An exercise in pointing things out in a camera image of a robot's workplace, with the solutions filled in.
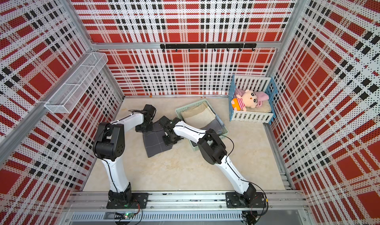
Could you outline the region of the green perforated plastic basket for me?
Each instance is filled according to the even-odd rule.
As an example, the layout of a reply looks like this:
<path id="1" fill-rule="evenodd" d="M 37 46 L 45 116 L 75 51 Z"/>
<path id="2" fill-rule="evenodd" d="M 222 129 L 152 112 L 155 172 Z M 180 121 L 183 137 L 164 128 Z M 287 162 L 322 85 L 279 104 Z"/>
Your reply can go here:
<path id="1" fill-rule="evenodd" d="M 225 124 L 223 123 L 223 121 L 221 120 L 221 118 L 218 116 L 218 114 L 216 113 L 216 111 L 212 108 L 211 104 L 210 104 L 207 100 L 205 100 L 205 99 L 204 99 L 204 100 L 197 101 L 197 102 L 194 102 L 194 103 L 191 103 L 191 104 L 188 104 L 188 105 L 183 106 L 183 107 L 180 107 L 180 108 L 177 108 L 177 109 L 176 109 L 177 117 L 183 121 L 183 118 L 181 117 L 180 113 L 183 112 L 183 111 L 185 111 L 185 110 L 187 110 L 187 109 L 190 109 L 190 108 L 193 107 L 193 106 L 198 106 L 198 105 L 201 104 L 202 102 L 206 102 L 206 103 L 210 106 L 210 108 L 211 108 L 211 109 L 213 110 L 213 112 L 216 114 L 217 119 L 219 120 L 219 122 L 222 123 L 222 124 L 224 125 L 224 130 L 223 130 L 222 134 L 220 134 L 220 138 L 221 138 L 221 139 L 225 138 L 225 136 L 228 134 L 228 130 L 227 130 Z"/>

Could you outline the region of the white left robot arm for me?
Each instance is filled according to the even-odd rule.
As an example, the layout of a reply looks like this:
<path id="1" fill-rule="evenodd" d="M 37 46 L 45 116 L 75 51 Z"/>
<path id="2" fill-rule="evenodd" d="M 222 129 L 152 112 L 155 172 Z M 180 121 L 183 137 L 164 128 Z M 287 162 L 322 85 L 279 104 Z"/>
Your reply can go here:
<path id="1" fill-rule="evenodd" d="M 93 152 L 107 172 L 110 183 L 109 201 L 123 204 L 133 201 L 131 183 L 126 177 L 121 159 L 126 147 L 125 133 L 133 129 L 138 133 L 150 131 L 154 116 L 154 112 L 131 110 L 124 118 L 99 124 Z"/>

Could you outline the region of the beige and grey pillowcase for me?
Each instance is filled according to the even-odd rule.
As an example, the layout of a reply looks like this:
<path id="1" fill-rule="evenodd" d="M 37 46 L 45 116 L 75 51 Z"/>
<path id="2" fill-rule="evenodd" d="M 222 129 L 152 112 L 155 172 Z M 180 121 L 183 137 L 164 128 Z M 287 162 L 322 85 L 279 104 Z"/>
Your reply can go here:
<path id="1" fill-rule="evenodd" d="M 224 130 L 224 125 L 219 122 L 216 114 L 206 102 L 193 106 L 181 112 L 180 115 L 186 124 L 194 128 L 202 130 L 213 129 L 218 134 L 222 134 Z"/>

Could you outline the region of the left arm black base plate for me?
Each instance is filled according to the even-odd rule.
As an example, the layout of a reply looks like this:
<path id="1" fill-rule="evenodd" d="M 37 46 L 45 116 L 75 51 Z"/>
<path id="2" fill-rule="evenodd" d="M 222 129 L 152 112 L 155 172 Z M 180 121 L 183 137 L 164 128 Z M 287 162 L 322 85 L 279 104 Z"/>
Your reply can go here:
<path id="1" fill-rule="evenodd" d="M 109 196 L 107 209 L 145 209 L 148 201 L 148 193 L 132 193 L 122 198 Z"/>

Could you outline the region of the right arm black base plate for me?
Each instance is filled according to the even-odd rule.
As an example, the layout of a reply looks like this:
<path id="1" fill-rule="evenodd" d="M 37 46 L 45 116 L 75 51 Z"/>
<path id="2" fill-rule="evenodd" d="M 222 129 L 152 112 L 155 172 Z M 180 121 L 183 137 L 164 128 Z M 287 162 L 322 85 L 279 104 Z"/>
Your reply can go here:
<path id="1" fill-rule="evenodd" d="M 266 200 L 262 192 L 244 197 L 236 192 L 226 192 L 226 205 L 228 208 L 265 208 Z"/>

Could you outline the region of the dark grey checked pillowcase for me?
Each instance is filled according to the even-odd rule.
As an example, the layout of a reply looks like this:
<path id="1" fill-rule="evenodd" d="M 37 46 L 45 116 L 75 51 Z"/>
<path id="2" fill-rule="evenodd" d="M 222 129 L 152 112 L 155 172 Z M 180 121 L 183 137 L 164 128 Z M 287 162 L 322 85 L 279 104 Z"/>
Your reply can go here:
<path id="1" fill-rule="evenodd" d="M 152 124 L 152 131 L 144 132 L 143 143 L 148 158 L 151 158 L 157 154 L 169 151 L 173 148 L 172 145 L 167 146 L 163 141 L 165 133 L 163 127 L 156 121 Z"/>

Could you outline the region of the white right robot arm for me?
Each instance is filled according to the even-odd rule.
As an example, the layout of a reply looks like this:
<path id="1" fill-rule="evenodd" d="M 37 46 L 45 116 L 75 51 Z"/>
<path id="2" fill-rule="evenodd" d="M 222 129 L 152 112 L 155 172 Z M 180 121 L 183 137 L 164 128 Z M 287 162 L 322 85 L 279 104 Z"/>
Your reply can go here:
<path id="1" fill-rule="evenodd" d="M 197 129 L 179 118 L 170 120 L 165 116 L 159 120 L 159 125 L 163 128 L 163 140 L 167 146 L 183 138 L 196 143 L 204 160 L 211 165 L 216 165 L 229 180 L 240 202 L 245 206 L 253 202 L 256 197 L 256 188 L 233 165 L 226 146 L 216 131 Z"/>

